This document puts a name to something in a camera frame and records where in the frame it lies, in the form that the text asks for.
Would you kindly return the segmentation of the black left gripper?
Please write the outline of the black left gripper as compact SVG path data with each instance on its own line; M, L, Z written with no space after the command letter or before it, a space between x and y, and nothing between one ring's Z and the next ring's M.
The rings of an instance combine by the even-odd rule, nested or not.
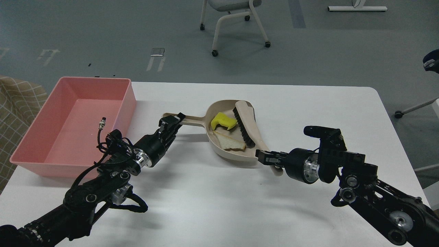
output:
M186 115L166 116L160 119L159 129L153 134L143 136L134 144L134 161L142 167L154 167L174 142Z

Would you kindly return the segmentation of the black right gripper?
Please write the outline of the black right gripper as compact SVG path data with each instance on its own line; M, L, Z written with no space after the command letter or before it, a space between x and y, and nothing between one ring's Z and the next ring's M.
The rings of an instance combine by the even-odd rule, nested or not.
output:
M296 181L313 184L319 180L317 153L313 150L295 148L289 153L256 150L256 158L263 165L284 169Z

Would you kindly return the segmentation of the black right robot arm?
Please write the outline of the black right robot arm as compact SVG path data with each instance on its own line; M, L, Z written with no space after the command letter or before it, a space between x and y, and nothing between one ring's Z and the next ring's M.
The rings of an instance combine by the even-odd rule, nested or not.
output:
M394 245L437 247L439 222L420 197L413 197L381 181L378 167L365 162L365 155L347 150L340 129L306 126L306 136L317 138L316 150L295 148L289 153L256 150L263 165L280 167L287 175L306 184L339 179L331 200L334 207L350 206Z

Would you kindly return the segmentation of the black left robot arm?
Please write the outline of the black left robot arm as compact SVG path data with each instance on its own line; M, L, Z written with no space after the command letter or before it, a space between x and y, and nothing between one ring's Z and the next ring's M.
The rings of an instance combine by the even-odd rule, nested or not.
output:
M102 158L83 171L66 192L63 203L22 228L1 226L2 247L54 247L64 239L89 236L108 209L144 213L146 202L129 183L143 167L153 167L174 142L185 114L160 119L153 134L133 144L115 129L98 140Z

